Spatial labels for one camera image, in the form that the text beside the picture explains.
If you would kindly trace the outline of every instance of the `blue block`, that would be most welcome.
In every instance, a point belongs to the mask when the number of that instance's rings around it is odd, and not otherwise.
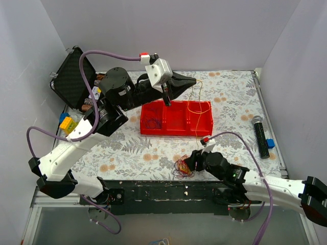
[[[275,142],[273,139],[267,139],[268,149],[273,149],[275,147]]]
[[[64,121],[67,116],[69,116],[68,113],[62,113],[59,118],[59,124],[61,124],[62,121]]]

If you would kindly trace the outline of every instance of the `red plastic box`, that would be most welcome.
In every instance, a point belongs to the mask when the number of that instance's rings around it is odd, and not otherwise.
[[[190,101],[189,109],[204,112],[195,132],[200,114],[188,110],[188,101],[171,101],[165,106],[163,101],[153,101],[142,106],[140,128],[146,135],[207,136],[213,132],[211,103],[207,101]]]

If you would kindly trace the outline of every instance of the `flower pattern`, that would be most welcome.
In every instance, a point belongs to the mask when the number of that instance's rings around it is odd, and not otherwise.
[[[233,131],[240,134],[254,153],[263,173],[280,177],[279,156],[275,149],[270,159],[261,159],[251,119],[254,115],[265,118],[258,92],[249,71],[188,71],[179,72],[203,82],[201,100],[210,101],[214,119],[213,134]],[[136,81],[141,72],[129,72]],[[193,86],[191,100],[199,100],[201,84]],[[188,100],[191,89],[178,100]],[[125,112],[129,118],[108,139],[100,142],[85,154],[72,170],[88,176],[100,176],[106,180],[175,180],[172,169],[181,156],[190,155],[199,147],[195,137],[161,137],[141,135],[139,119],[141,107]],[[266,138],[271,138],[267,121],[263,121]],[[233,135],[215,139],[214,151],[219,151],[233,164],[256,170],[255,163],[243,143]],[[211,174],[196,172],[188,180],[217,180]]]

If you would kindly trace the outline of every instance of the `white wall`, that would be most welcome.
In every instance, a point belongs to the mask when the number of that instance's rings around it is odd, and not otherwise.
[[[55,132],[63,103],[49,89],[49,73],[66,56],[64,46],[39,0],[0,1],[0,243],[20,244],[36,176],[26,129],[36,125]],[[53,139],[33,132],[38,156]]]
[[[299,0],[41,0],[65,47],[158,53],[176,70],[262,67]],[[97,70],[135,62],[91,57]]]
[[[261,87],[288,173],[327,183],[327,2],[302,0],[267,59]],[[327,228],[316,226],[321,244]]]

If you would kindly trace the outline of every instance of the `yellow string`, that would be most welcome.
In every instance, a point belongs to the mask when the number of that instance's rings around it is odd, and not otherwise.
[[[202,115],[203,113],[205,113],[205,112],[211,110],[211,106],[210,106],[210,103],[207,101],[207,103],[208,103],[208,105],[209,105],[209,109],[207,109],[206,111],[203,111],[203,112],[202,112],[202,107],[201,107],[201,90],[202,90],[202,87],[203,87],[203,82],[202,82],[201,80],[197,80],[197,81],[201,83],[201,88],[200,88],[200,91],[199,91],[199,105],[200,105],[200,111],[201,111],[201,112],[191,111],[191,110],[189,109],[190,99],[191,99],[191,97],[192,97],[192,95],[193,95],[193,86],[191,87],[192,92],[191,92],[190,97],[189,97],[189,100],[188,100],[188,111],[190,111],[190,112],[192,112],[192,113],[194,113],[194,114],[199,114],[198,122],[196,123],[196,127],[195,127],[195,137],[196,137],[195,141],[196,141],[196,145],[197,145],[198,150],[199,150],[199,143],[198,143],[198,134],[197,134],[197,130],[198,130],[198,126],[199,126],[200,118],[201,118],[201,115]]]

